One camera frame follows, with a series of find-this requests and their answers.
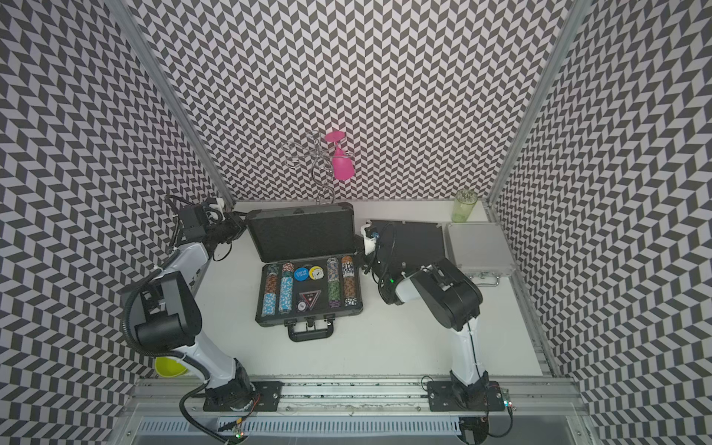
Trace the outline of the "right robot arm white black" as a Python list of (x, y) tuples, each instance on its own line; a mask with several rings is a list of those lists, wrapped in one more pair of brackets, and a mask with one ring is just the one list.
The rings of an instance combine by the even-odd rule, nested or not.
[(478, 352), (483, 295), (446, 257), (445, 232), (435, 222), (370, 220), (361, 227), (365, 273), (387, 305), (421, 300), (449, 332), (451, 390), (465, 410), (485, 408), (491, 380)]

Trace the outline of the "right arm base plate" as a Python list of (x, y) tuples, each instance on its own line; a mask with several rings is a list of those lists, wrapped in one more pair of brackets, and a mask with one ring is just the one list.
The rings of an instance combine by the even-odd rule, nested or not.
[(464, 387), (452, 381), (426, 383), (428, 406), (432, 412), (504, 412), (506, 405), (501, 389), (494, 382), (489, 386)]

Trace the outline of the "small silver aluminium poker case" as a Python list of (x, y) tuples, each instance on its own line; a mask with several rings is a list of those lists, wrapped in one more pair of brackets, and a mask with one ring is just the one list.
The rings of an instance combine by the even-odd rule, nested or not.
[(475, 285), (498, 287), (515, 272), (515, 260), (504, 233), (494, 222), (451, 222), (446, 225), (447, 258)]

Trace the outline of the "yellow green bowl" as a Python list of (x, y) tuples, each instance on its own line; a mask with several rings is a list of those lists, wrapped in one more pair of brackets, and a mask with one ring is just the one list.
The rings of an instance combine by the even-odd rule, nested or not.
[(161, 378), (178, 378), (188, 373), (184, 365), (170, 357), (156, 357), (154, 370)]

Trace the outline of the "aluminium mounting rail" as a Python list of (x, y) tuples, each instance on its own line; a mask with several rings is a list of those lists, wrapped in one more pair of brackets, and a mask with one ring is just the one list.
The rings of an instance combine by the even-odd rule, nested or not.
[[(267, 378), (282, 381), (281, 400), (274, 415), (435, 415), (428, 406), (426, 383), (447, 378), (406, 376), (406, 378)], [(497, 376), (506, 405), (519, 415), (587, 415), (577, 386), (568, 378), (537, 376)]]

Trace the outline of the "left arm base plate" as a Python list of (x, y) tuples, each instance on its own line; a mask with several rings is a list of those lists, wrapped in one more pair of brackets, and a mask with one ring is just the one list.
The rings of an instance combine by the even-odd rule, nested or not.
[(206, 389), (204, 412), (248, 413), (276, 412), (281, 400), (282, 381), (255, 381), (247, 392), (237, 387), (224, 386), (220, 389)]

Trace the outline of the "green translucent cup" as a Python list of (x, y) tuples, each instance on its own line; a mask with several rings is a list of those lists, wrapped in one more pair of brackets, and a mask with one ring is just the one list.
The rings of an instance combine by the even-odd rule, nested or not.
[(457, 191), (454, 196), (451, 221), (453, 223), (467, 222), (477, 203), (478, 194), (476, 191), (469, 188)]

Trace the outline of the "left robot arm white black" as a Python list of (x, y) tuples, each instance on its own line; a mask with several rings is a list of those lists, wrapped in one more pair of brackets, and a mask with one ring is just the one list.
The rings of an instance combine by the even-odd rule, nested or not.
[(240, 361), (205, 333), (196, 299), (218, 246), (239, 239), (246, 224), (221, 198), (193, 203), (170, 195), (167, 201), (176, 222), (169, 255), (122, 290), (123, 338), (143, 356), (181, 363), (202, 381), (210, 406), (249, 410), (258, 400), (256, 389)]

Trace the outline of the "black poker case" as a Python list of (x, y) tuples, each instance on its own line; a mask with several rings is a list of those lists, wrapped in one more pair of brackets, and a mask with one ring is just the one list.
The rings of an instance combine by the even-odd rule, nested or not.
[(436, 222), (370, 220), (378, 233), (397, 234), (396, 259), (404, 274), (411, 274), (446, 257), (444, 233)]
[(251, 211), (263, 263), (255, 321), (295, 343), (328, 339), (335, 320), (363, 311), (354, 208), (348, 202)]

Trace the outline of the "pink wine glass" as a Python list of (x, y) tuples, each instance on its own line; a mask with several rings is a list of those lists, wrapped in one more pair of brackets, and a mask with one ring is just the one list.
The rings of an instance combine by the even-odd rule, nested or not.
[(355, 168), (352, 159), (345, 153), (341, 143), (346, 138), (343, 131), (333, 131), (324, 136), (326, 143), (334, 146), (332, 157), (332, 169), (337, 181), (346, 182), (355, 175)]

